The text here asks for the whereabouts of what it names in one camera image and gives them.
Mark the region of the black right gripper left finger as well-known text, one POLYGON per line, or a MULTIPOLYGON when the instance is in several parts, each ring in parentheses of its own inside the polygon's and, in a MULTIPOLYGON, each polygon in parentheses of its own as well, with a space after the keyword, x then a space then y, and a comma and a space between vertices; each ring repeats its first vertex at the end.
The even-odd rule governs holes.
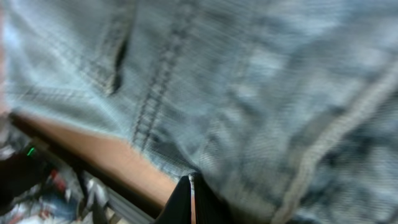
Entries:
POLYGON ((160 215, 154 220, 154 224, 191 224, 191 185, 189 177, 183 176, 170 198, 165 204, 160 215))

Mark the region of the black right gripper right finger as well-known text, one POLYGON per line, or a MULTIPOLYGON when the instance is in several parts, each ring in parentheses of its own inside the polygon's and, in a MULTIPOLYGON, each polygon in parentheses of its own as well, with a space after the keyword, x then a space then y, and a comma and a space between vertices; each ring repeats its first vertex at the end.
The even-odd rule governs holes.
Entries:
POLYGON ((193 173, 193 188, 196 224, 233 224, 228 207, 213 193, 199 173, 193 173))

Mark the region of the light blue denim shorts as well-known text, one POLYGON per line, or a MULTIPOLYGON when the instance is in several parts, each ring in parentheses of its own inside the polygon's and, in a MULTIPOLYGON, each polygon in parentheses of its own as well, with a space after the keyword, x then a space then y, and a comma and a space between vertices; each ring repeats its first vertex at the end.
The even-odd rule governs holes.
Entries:
POLYGON ((397 2, 3 1, 6 99, 202 173, 238 223, 397 222, 397 2))

